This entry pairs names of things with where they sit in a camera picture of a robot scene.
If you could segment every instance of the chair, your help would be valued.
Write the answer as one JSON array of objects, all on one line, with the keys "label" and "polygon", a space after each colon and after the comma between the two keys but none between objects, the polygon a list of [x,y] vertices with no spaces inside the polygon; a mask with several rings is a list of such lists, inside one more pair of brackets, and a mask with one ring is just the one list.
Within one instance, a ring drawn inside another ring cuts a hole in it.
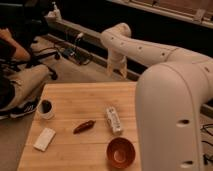
[{"label": "chair", "polygon": [[[40,4],[40,0],[27,0],[24,3],[2,3],[0,1],[0,27],[8,27],[14,39],[31,54],[31,60],[27,62],[4,61],[4,64],[15,71],[20,71],[19,65],[26,64],[26,68],[36,66],[42,63],[41,59],[53,55],[55,59],[60,58],[57,50],[36,56],[30,48],[32,43],[37,43],[35,41],[36,36],[46,35],[49,32],[48,24],[44,18],[48,10]],[[58,77],[56,71],[50,67],[48,68],[51,72],[51,78],[56,80]]]}]

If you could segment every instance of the wooden table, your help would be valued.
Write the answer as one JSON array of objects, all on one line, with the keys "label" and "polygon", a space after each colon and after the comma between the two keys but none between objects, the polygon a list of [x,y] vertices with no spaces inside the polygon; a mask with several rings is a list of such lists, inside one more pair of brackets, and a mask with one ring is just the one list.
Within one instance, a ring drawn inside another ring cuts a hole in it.
[{"label": "wooden table", "polygon": [[[55,117],[41,119],[35,114],[19,163],[18,171],[112,171],[106,148],[115,138],[106,120],[106,108],[114,106],[124,127],[122,137],[136,150],[134,163],[125,171],[140,171],[138,137],[135,121],[135,82],[47,84],[42,99],[52,102]],[[94,127],[81,134],[73,129],[88,120]],[[45,152],[33,148],[45,128],[56,135]]]}]

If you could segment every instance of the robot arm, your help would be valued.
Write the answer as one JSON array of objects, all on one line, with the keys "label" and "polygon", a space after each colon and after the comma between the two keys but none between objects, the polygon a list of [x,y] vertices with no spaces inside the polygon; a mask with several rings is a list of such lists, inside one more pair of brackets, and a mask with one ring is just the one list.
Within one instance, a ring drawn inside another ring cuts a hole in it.
[{"label": "robot arm", "polygon": [[184,48],[147,42],[131,38],[131,30],[120,23],[101,33],[101,43],[108,50],[108,69],[122,69],[126,56],[142,65],[150,67],[167,61],[202,62],[210,60],[206,55]]},{"label": "robot arm", "polygon": [[212,58],[131,39],[125,23],[103,31],[101,42],[110,72],[126,70],[126,56],[149,67],[135,92],[142,170],[203,171],[199,115],[213,98]]}]

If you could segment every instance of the shoe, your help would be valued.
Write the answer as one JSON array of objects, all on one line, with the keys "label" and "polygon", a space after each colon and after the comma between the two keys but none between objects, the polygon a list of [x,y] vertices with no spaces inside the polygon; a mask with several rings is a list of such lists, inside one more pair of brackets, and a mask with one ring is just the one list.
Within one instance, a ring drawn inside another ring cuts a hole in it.
[{"label": "shoe", "polygon": [[10,111],[2,111],[0,112],[0,120],[7,119],[10,116]]},{"label": "shoe", "polygon": [[33,102],[27,102],[22,108],[19,107],[14,108],[10,113],[10,117],[18,118],[35,112],[36,107],[38,105],[38,101],[39,100],[36,99]]}]

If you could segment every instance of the person's leg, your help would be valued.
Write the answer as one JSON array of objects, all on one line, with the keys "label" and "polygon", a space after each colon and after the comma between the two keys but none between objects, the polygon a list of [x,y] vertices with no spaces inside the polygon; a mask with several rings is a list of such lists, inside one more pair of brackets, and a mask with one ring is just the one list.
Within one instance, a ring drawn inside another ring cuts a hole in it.
[{"label": "person's leg", "polygon": [[39,97],[44,80],[49,75],[49,69],[45,65],[38,65],[30,69],[25,69],[17,74],[11,75],[9,79],[14,83],[15,97],[0,111],[8,111],[26,103],[29,100]]}]

